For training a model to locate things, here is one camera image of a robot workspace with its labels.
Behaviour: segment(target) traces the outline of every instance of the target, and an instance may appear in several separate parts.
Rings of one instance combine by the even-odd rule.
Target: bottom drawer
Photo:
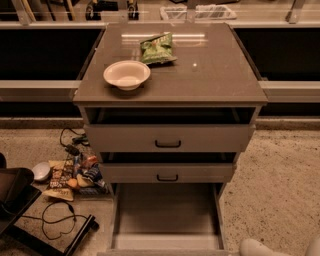
[[[110,249],[224,250],[213,184],[118,184]]]

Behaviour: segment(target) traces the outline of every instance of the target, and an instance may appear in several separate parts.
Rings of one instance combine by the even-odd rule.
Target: plastic bag
[[[141,62],[144,64],[166,63],[174,61],[172,56],[172,33],[158,35],[140,42]]]

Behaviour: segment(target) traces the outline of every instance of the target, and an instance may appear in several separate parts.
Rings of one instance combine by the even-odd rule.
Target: floor
[[[64,160],[66,152],[59,138],[66,127],[82,132],[81,120],[1,120],[0,151],[5,154],[8,167],[32,169],[43,161]],[[68,142],[73,136],[65,131],[62,139]],[[80,149],[91,152],[90,148]],[[220,201],[230,252],[237,252],[240,241],[250,237],[275,251],[292,256],[304,255],[309,241],[320,230],[319,166],[319,118],[299,122],[259,120],[258,130],[241,155],[236,173]],[[47,184],[34,185],[42,191],[47,187]],[[50,202],[52,199],[41,195],[26,214],[39,217]],[[92,214],[100,225],[97,232],[89,233],[75,255],[91,256],[106,251],[112,202],[110,195],[96,198],[75,195],[71,204],[76,214]],[[64,205],[57,205],[50,211],[49,217],[60,218],[69,214]],[[79,218],[76,228],[81,223]],[[66,221],[48,226],[46,230],[50,236],[57,236],[59,232],[67,231],[71,224]],[[61,251],[75,234],[72,232],[57,241],[48,241],[41,232],[39,221],[22,218],[17,225]],[[2,237],[0,255],[34,253],[9,237]]]

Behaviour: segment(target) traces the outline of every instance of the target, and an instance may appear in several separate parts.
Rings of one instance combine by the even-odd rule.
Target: cable
[[[68,206],[68,209],[69,211],[72,213],[72,215],[69,215],[69,216],[66,216],[66,217],[63,217],[59,220],[55,220],[55,221],[48,221],[45,219],[45,213],[47,212],[47,210],[52,206],[52,205],[55,205],[55,204],[58,204],[58,203],[64,203]],[[15,217],[18,217],[18,215],[16,213],[13,213],[11,211],[9,211],[8,209],[6,209],[5,205],[4,204],[1,204],[1,207],[2,209],[9,215],[12,215],[12,216],[15,216]],[[75,227],[75,223],[77,221],[77,217],[81,217],[81,218],[84,218],[85,220],[87,220],[88,218],[84,215],[80,215],[80,214],[75,214],[74,212],[74,208],[72,205],[70,205],[69,203],[67,202],[64,202],[64,201],[59,201],[59,202],[53,202],[51,204],[49,204],[42,212],[42,216],[41,218],[39,217],[34,217],[34,216],[28,216],[28,215],[22,215],[21,218],[28,218],[28,219],[33,219],[33,220],[40,220],[42,222],[42,225],[41,225],[41,230],[42,230],[42,233],[46,236],[46,238],[48,240],[56,240],[56,239],[59,239],[61,238],[63,235],[67,235],[67,234],[70,234],[72,232],[72,230],[74,229]],[[45,224],[48,224],[48,225],[51,225],[51,224],[57,224],[59,222],[62,222],[62,221],[65,221],[67,219],[71,219],[73,218],[73,225],[71,227],[71,229],[68,231],[68,232],[59,232],[60,234],[57,236],[57,237],[49,237],[47,232],[45,231]]]
[[[69,130],[69,131],[73,132],[74,134],[78,135],[79,137],[73,138],[73,139],[72,139],[72,144],[66,145],[66,144],[64,144],[64,143],[62,142],[62,135],[63,135],[63,133],[64,133],[65,130]],[[64,128],[64,129],[62,129],[61,134],[60,134],[60,144],[61,144],[61,146],[63,146],[63,147],[65,148],[65,150],[66,150],[68,153],[70,153],[70,154],[73,155],[73,156],[78,156],[78,155],[80,154],[79,149],[77,149],[77,148],[74,146],[75,144],[81,144],[81,145],[83,145],[83,146],[85,146],[85,147],[89,146],[89,142],[88,142],[88,139],[87,139],[85,133],[84,133],[84,134],[77,133],[76,131],[74,131],[74,130],[71,129],[71,128]]]
[[[74,131],[73,129],[71,128],[64,128],[62,129],[61,133],[60,133],[60,144],[63,146],[63,147],[66,147],[67,145],[65,145],[64,143],[62,143],[62,135],[64,133],[65,130],[69,130],[71,132],[73,132],[74,134],[78,135],[78,136],[83,136],[83,134],[80,134],[80,133],[77,133],[76,131]]]

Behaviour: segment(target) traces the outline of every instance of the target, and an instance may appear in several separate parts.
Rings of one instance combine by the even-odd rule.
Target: cabinet top
[[[149,79],[133,91],[121,91],[105,82],[105,68],[121,60],[140,60],[140,41],[166,32],[173,34],[176,61],[150,66]],[[225,23],[110,24],[74,97],[75,104],[87,106],[266,102],[234,33]]]

